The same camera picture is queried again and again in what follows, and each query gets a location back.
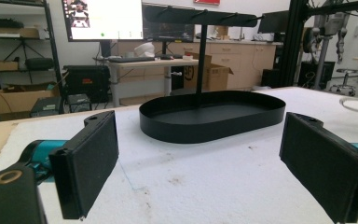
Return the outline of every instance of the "desk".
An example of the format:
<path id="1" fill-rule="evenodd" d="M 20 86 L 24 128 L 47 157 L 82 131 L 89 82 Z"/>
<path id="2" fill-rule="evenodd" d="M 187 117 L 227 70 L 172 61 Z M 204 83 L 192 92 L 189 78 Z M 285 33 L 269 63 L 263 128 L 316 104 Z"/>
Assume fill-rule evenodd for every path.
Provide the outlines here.
<path id="1" fill-rule="evenodd" d="M 302 88 L 260 92 L 283 99 L 286 112 L 320 119 L 325 129 L 358 142 L 358 113 L 339 104 L 342 96 Z M 39 190 L 48 223 L 332 223 L 279 157 L 283 122 L 179 145 L 142 133 L 138 106 L 115 110 L 119 160 L 88 217 L 62 220 L 55 186 L 46 182 Z M 69 139 L 85 117 L 98 112 L 13 121 L 18 124 L 10 136 L 0 131 L 0 141 L 7 139 L 0 170 L 33 140 Z"/>
<path id="2" fill-rule="evenodd" d="M 159 60 L 151 62 L 139 62 L 139 63 L 109 63 L 111 85 L 110 90 L 112 91 L 113 107 L 120 106 L 119 97 L 117 94 L 118 79 L 117 74 L 119 69 L 133 69 L 133 68 L 148 68 L 148 67 L 167 67 L 168 71 L 164 77 L 164 94 L 170 95 L 171 92 L 171 67 L 173 66 L 187 66 L 187 65 L 198 65 L 198 60 Z"/>

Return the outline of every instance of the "black horizontal bar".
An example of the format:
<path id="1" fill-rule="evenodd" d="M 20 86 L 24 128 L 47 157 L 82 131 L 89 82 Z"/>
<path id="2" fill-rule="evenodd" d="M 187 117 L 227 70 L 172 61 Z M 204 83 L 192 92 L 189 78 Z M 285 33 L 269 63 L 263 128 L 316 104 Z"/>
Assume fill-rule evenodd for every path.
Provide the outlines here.
<path id="1" fill-rule="evenodd" d="M 345 12 L 358 10 L 358 2 L 343 3 L 339 5 L 332 5 L 327 7 L 310 8 L 307 11 L 308 16 L 334 14 L 336 12 Z"/>
<path id="2" fill-rule="evenodd" d="M 144 16 L 151 22 L 255 27 L 255 15 L 196 10 L 182 7 L 147 6 Z"/>

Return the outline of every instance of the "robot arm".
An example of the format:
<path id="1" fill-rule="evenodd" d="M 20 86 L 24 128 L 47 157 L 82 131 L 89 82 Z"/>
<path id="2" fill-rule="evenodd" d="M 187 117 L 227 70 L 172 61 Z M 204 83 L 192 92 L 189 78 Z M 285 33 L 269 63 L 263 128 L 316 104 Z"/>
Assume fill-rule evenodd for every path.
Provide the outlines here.
<path id="1" fill-rule="evenodd" d="M 338 30 L 338 42 L 336 44 L 337 46 L 337 56 L 338 56 L 338 60 L 337 63 L 342 63 L 342 55 L 344 54 L 344 38 L 345 35 L 347 34 L 348 30 L 347 30 L 347 23 L 348 23 L 348 19 L 350 18 L 350 14 L 345 13 L 344 14 L 344 22 L 342 24 L 342 27 L 340 30 Z"/>
<path id="2" fill-rule="evenodd" d="M 323 7 L 341 4 L 343 0 L 326 0 Z M 312 38 L 309 42 L 309 51 L 312 55 L 312 60 L 317 62 L 316 53 L 318 45 L 322 41 L 321 36 L 331 36 L 338 34 L 337 54 L 338 63 L 342 62 L 342 54 L 344 52 L 344 37 L 347 33 L 347 23 L 349 14 L 337 12 L 332 15 L 316 15 L 312 28 Z"/>

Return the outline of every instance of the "black display stand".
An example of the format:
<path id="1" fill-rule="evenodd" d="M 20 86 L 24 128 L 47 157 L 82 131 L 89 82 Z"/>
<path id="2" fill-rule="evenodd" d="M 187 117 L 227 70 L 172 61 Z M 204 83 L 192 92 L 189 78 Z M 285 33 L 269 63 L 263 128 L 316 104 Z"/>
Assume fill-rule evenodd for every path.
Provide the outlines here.
<path id="1" fill-rule="evenodd" d="M 160 97 L 141 105 L 142 131 L 158 140 L 179 144 L 212 141 L 282 121 L 285 102 L 245 91 L 202 92 L 208 25 L 255 27 L 254 15 L 176 7 L 148 6 L 151 22 L 200 24 L 200 57 L 195 94 Z"/>

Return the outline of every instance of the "monitor screen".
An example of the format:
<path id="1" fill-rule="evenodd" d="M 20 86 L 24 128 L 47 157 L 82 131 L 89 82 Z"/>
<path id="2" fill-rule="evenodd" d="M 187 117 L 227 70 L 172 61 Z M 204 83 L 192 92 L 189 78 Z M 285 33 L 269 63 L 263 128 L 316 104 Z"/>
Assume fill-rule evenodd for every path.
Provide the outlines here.
<path id="1" fill-rule="evenodd" d="M 289 22 L 289 11 L 276 11 L 263 13 L 264 18 L 258 26 L 259 34 L 279 34 L 286 33 Z"/>
<path id="2" fill-rule="evenodd" d="M 194 24 L 150 22 L 144 17 L 144 39 L 148 41 L 193 42 Z"/>
<path id="3" fill-rule="evenodd" d="M 62 0 L 68 41 L 143 39 L 142 0 Z"/>

